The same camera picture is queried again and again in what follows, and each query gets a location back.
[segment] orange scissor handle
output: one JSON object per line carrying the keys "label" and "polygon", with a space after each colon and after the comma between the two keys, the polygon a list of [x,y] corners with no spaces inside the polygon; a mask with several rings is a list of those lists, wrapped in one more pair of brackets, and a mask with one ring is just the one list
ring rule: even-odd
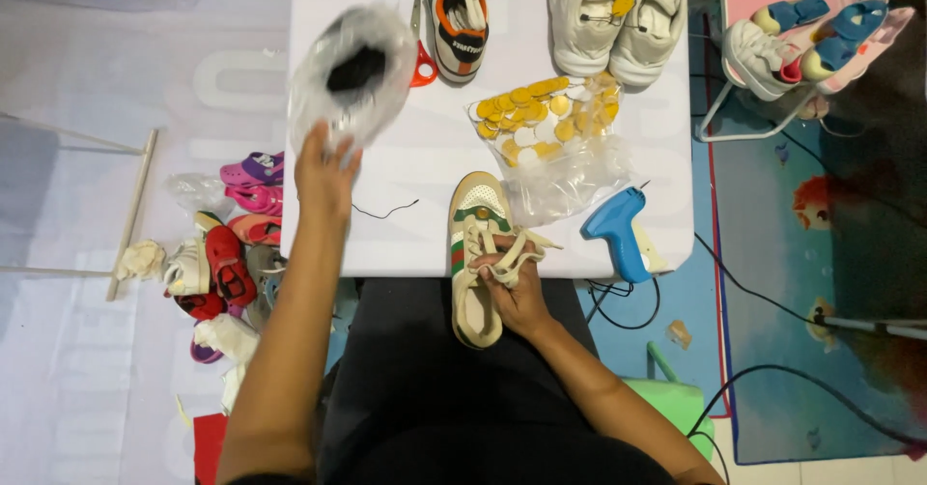
{"label": "orange scissor handle", "polygon": [[425,85],[430,85],[437,78],[437,66],[435,65],[435,60],[431,59],[431,56],[428,55],[428,52],[424,50],[424,45],[422,41],[418,41],[418,59],[415,60],[415,73],[411,76],[411,87],[423,87]]}

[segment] hand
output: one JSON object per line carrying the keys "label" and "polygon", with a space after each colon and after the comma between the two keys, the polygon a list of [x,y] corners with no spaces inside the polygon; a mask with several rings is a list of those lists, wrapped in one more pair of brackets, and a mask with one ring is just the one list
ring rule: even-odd
{"label": "hand", "polygon": [[361,167],[363,151],[358,149],[342,170],[341,163],[354,139],[343,140],[334,154],[325,153],[328,124],[317,121],[306,135],[295,162],[295,191],[299,200],[299,222],[310,221],[323,230],[345,230],[351,219],[351,181]]}
{"label": "hand", "polygon": [[[538,264],[534,260],[526,260],[518,271],[518,284],[509,289],[497,281],[486,266],[496,264],[502,260],[505,252],[516,242],[516,237],[513,235],[493,235],[492,242],[500,252],[474,258],[469,267],[480,268],[479,276],[486,283],[493,300],[499,306],[499,314],[503,319],[503,324],[515,331],[519,336],[532,341],[532,338],[540,331],[555,322],[553,317],[550,316],[550,312],[547,311],[547,304],[540,292]],[[525,253],[534,253],[535,251],[534,242],[525,242]]]}

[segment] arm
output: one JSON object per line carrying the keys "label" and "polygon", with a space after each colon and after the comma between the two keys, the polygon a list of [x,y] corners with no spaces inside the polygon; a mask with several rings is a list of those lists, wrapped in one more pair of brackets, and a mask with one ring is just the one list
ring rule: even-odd
{"label": "arm", "polygon": [[[496,235],[503,252],[515,242]],[[534,251],[532,242],[526,252]],[[498,262],[505,253],[483,255],[470,267]],[[632,444],[654,458],[679,485],[722,485],[724,481],[669,420],[592,356],[550,316],[540,292],[538,267],[527,261],[511,290],[489,273],[480,275],[499,305],[503,323],[538,349],[567,394],[596,432]]]}
{"label": "arm", "polygon": [[311,477],[310,433],[322,384],[332,306],[358,151],[350,142],[323,159],[327,125],[316,124],[295,165],[299,222],[284,283],[229,417],[217,483],[258,473]]}

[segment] clear plastic bag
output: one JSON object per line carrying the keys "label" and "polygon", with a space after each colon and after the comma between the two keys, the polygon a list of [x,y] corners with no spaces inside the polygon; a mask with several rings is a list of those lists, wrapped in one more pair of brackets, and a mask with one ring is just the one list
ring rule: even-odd
{"label": "clear plastic bag", "polygon": [[466,107],[500,161],[517,224],[575,215],[631,181],[629,147],[611,132],[620,98],[603,73],[554,77]]}
{"label": "clear plastic bag", "polygon": [[235,209],[235,200],[225,196],[225,183],[217,175],[175,173],[168,175],[164,189],[189,216],[209,211],[225,220]]}
{"label": "clear plastic bag", "polygon": [[312,43],[289,92],[289,139],[297,153],[320,118],[327,147],[346,136],[367,146],[399,114],[409,95],[416,41],[408,22],[383,4],[344,11]]}

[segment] cream sneaker with green red stripe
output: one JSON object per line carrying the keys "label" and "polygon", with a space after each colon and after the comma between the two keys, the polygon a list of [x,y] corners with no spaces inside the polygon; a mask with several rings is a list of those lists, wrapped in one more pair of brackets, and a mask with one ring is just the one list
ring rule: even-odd
{"label": "cream sneaker with green red stripe", "polygon": [[[467,347],[485,349],[503,334],[503,321],[490,290],[479,273],[467,265],[486,253],[496,253],[493,235],[518,235],[505,257],[490,270],[507,287],[518,284],[522,263],[544,258],[544,246],[560,247],[528,230],[512,226],[512,211],[503,187],[485,171],[463,178],[450,201],[450,285],[453,298],[451,324],[454,335]],[[534,241],[536,253],[522,253],[525,242]]]}

